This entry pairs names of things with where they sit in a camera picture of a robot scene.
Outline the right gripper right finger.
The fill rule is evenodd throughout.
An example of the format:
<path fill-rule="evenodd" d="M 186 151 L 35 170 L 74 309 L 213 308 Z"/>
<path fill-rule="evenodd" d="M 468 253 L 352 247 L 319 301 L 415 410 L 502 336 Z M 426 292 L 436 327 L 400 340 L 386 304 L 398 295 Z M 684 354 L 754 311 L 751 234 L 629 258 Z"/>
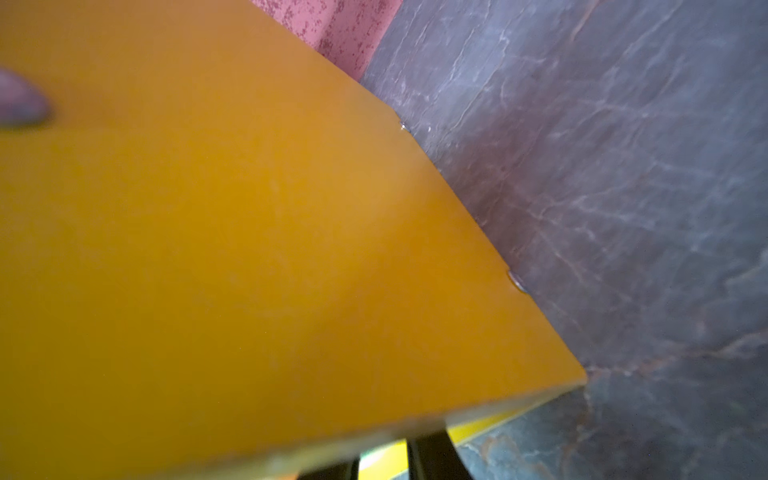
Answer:
<path fill-rule="evenodd" d="M 446 430 L 406 441 L 409 480 L 473 480 Z"/>

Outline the yellow shelf unit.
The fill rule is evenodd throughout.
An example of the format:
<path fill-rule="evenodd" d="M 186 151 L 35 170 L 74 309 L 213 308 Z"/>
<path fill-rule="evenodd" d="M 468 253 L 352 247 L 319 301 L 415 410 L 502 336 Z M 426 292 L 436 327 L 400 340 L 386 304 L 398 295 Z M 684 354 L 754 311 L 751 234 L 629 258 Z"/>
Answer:
<path fill-rule="evenodd" d="M 586 373 L 394 111 L 246 1 L 5 1 L 1 475 L 260 479 Z"/>

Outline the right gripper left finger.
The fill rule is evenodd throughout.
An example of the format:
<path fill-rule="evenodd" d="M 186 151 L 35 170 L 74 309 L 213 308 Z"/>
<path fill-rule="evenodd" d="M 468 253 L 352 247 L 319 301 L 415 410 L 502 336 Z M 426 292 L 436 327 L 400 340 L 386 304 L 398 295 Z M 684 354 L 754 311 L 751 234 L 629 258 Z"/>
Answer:
<path fill-rule="evenodd" d="M 357 480 L 359 458 L 299 474 L 296 480 Z"/>

